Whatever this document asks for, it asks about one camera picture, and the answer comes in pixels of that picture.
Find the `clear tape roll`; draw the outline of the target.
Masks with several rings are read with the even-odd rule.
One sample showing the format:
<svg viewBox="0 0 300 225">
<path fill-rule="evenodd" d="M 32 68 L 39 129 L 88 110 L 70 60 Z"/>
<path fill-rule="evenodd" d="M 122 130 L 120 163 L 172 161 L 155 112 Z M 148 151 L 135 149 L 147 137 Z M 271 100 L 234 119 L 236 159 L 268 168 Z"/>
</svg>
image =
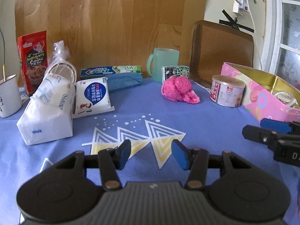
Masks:
<svg viewBox="0 0 300 225">
<path fill-rule="evenodd" d="M 284 105 L 286 105 L 289 108 L 298 108 L 298 102 L 295 99 L 295 97 L 286 91 L 278 91 L 276 93 L 273 94 L 274 97 L 276 97 L 281 103 L 283 103 Z"/>
</svg>

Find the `small white wet wipes pack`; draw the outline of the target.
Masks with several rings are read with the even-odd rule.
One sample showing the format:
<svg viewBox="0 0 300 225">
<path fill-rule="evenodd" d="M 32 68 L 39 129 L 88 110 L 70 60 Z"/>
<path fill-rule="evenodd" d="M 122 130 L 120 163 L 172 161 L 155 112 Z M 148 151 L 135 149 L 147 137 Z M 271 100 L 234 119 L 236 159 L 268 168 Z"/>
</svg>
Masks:
<svg viewBox="0 0 300 225">
<path fill-rule="evenodd" d="M 94 78 L 76 82 L 73 118 L 93 116 L 114 111 L 110 103 L 107 78 Z"/>
</svg>

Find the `pink fluffy cloth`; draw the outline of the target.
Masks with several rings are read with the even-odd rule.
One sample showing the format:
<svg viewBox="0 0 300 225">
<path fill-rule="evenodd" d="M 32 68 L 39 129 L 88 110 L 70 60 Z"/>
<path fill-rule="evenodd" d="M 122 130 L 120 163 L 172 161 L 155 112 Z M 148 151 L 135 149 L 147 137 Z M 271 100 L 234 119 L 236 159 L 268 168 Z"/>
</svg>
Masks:
<svg viewBox="0 0 300 225">
<path fill-rule="evenodd" d="M 161 92 L 165 98 L 173 102 L 200 103 L 199 96 L 186 76 L 171 76 L 163 83 Z"/>
</svg>

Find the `blue pouch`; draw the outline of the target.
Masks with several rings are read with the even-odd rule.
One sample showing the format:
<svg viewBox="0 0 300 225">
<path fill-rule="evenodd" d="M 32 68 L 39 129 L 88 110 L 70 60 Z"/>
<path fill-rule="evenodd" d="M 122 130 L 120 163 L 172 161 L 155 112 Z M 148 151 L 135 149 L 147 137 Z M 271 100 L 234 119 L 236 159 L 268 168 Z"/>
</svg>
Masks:
<svg viewBox="0 0 300 225">
<path fill-rule="evenodd" d="M 142 83 L 143 77 L 139 73 L 118 73 L 107 76 L 107 79 L 108 91 L 111 93 L 138 86 Z"/>
</svg>

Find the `small patterned tissue pack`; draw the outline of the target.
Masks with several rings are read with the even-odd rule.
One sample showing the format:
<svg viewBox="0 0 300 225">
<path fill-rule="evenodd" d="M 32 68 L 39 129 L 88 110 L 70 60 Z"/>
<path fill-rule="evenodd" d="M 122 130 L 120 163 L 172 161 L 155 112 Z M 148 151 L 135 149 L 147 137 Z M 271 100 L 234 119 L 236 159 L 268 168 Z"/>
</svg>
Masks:
<svg viewBox="0 0 300 225">
<path fill-rule="evenodd" d="M 188 66 L 163 66 L 161 68 L 162 70 L 162 82 L 164 83 L 167 79 L 169 79 L 172 76 L 185 76 L 189 78 L 190 74 L 190 68 Z"/>
</svg>

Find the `pink macaron tin box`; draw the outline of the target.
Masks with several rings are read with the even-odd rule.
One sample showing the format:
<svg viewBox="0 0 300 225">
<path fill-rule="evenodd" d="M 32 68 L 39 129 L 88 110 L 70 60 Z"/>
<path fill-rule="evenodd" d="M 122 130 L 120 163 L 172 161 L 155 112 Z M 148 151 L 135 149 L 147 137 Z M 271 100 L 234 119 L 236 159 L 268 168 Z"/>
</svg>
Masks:
<svg viewBox="0 0 300 225">
<path fill-rule="evenodd" d="M 241 104 L 258 120 L 269 118 L 279 121 L 299 121 L 299 90 L 279 76 L 251 67 L 225 62 L 221 75 L 239 79 L 246 84 Z M 274 93 L 291 93 L 298 108 L 281 103 Z"/>
</svg>

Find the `white tin can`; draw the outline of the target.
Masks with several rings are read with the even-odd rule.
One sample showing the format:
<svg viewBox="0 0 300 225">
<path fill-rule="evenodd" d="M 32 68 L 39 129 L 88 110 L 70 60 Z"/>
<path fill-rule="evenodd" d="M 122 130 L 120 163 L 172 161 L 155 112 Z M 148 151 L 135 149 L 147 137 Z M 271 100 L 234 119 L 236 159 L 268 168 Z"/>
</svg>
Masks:
<svg viewBox="0 0 300 225">
<path fill-rule="evenodd" d="M 212 78 L 210 99 L 220 106 L 239 107 L 246 84 L 236 78 L 214 75 Z"/>
</svg>

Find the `blue patterned tablecloth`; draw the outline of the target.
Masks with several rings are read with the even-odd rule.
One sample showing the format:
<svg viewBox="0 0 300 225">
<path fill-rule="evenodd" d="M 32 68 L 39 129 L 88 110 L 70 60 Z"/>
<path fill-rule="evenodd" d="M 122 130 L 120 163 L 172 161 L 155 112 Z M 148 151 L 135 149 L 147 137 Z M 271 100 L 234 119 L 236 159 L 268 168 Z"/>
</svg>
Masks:
<svg viewBox="0 0 300 225">
<path fill-rule="evenodd" d="M 76 150 L 95 154 L 125 139 L 131 140 L 133 151 L 118 174 L 122 184 L 185 183 L 188 172 L 171 154 L 174 139 L 215 155 L 230 150 L 285 182 L 291 204 L 284 219 L 288 224 L 299 224 L 299 168 L 274 161 L 266 146 L 244 139 L 243 127 L 259 124 L 248 110 L 219 106 L 211 101 L 206 89 L 199 85 L 193 88 L 200 97 L 199 104 L 172 102 L 163 97 L 160 83 L 144 79 L 139 86 L 109 95 L 114 111 L 75 119 L 72 137 L 33 146 L 25 144 L 16 125 L 22 111 L 1 119 L 1 224 L 19 223 L 17 191 L 41 170 Z"/>
</svg>

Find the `large white tissue pack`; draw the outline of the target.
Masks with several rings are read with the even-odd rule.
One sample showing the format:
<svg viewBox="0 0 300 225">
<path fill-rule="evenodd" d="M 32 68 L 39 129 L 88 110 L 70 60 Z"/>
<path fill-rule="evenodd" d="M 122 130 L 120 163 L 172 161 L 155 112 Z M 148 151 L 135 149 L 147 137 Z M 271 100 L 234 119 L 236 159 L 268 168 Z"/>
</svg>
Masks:
<svg viewBox="0 0 300 225">
<path fill-rule="evenodd" d="M 73 136 L 75 86 L 61 75 L 46 74 L 31 96 L 17 127 L 27 146 Z"/>
</svg>

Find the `green toothpaste box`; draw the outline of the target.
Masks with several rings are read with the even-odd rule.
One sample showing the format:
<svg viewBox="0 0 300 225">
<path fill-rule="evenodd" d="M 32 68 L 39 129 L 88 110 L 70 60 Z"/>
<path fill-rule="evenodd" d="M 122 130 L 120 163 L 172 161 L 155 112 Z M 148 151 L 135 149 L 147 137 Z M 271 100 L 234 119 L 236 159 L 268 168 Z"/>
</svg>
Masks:
<svg viewBox="0 0 300 225">
<path fill-rule="evenodd" d="M 141 66 L 98 66 L 88 67 L 81 70 L 80 79 L 92 79 L 99 77 L 107 77 L 121 73 L 138 73 L 142 75 Z"/>
</svg>

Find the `brown woven tray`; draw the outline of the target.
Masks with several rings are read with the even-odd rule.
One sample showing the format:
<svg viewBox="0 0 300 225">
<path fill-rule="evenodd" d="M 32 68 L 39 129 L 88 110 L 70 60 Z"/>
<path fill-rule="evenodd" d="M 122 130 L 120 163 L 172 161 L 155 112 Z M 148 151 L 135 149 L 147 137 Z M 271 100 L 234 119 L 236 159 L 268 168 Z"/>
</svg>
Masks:
<svg viewBox="0 0 300 225">
<path fill-rule="evenodd" d="M 222 24 L 200 20 L 192 34 L 190 78 L 211 87 L 224 62 L 253 67 L 254 41 L 250 34 Z"/>
</svg>

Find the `plastic cups in bag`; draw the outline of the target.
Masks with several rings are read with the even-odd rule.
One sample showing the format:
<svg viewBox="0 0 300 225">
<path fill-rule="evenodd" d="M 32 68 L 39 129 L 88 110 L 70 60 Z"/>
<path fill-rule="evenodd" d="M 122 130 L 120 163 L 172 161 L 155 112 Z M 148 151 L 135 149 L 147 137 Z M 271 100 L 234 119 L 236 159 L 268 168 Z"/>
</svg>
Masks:
<svg viewBox="0 0 300 225">
<path fill-rule="evenodd" d="M 63 40 L 60 40 L 53 44 L 53 48 L 52 59 L 45 71 L 45 75 L 49 73 L 57 74 L 75 84 L 77 71 L 75 66 L 68 61 L 68 58 L 71 56 L 68 46 L 65 45 Z"/>
</svg>

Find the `green frosted mug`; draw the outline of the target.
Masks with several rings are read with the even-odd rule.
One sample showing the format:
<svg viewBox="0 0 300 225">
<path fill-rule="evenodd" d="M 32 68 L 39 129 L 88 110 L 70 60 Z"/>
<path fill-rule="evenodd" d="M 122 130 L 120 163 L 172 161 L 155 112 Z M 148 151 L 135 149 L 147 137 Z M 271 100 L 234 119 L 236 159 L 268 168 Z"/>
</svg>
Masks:
<svg viewBox="0 0 300 225">
<path fill-rule="evenodd" d="M 156 82 L 162 82 L 162 67 L 175 66 L 179 62 L 179 51 L 169 48 L 154 48 L 148 57 L 146 69 L 149 76 Z"/>
</svg>

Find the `white enamel mug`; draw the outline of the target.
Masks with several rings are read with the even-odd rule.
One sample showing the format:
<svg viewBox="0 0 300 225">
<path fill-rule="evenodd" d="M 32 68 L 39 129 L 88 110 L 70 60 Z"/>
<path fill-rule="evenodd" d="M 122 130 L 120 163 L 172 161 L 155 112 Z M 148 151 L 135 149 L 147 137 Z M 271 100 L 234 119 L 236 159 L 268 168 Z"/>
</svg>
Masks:
<svg viewBox="0 0 300 225">
<path fill-rule="evenodd" d="M 0 116 L 9 117 L 15 114 L 21 107 L 22 101 L 17 85 L 17 75 L 8 76 L 6 81 L 1 80 L 0 84 Z"/>
</svg>

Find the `red snack box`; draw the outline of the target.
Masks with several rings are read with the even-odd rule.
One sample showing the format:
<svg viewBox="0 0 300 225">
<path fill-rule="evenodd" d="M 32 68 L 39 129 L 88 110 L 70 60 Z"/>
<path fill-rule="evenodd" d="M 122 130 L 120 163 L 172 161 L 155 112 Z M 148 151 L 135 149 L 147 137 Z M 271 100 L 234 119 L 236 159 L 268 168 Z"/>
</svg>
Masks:
<svg viewBox="0 0 300 225">
<path fill-rule="evenodd" d="M 48 67 L 46 39 L 46 31 L 17 38 L 20 75 L 28 95 L 37 90 Z"/>
</svg>

